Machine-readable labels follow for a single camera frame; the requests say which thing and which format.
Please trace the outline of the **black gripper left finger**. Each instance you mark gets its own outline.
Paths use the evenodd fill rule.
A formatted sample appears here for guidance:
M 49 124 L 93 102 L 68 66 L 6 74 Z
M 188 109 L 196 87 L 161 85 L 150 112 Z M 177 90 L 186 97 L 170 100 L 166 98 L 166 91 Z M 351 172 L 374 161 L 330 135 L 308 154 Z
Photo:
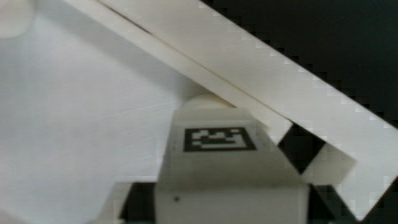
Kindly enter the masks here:
M 102 206 L 102 224 L 156 224 L 150 182 L 113 185 Z

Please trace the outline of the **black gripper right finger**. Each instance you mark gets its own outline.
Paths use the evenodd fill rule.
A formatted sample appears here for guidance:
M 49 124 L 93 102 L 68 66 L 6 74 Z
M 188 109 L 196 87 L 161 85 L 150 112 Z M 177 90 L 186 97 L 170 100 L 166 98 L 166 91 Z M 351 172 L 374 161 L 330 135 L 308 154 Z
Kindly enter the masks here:
M 330 185 L 310 186 L 307 224 L 356 224 L 356 219 Z

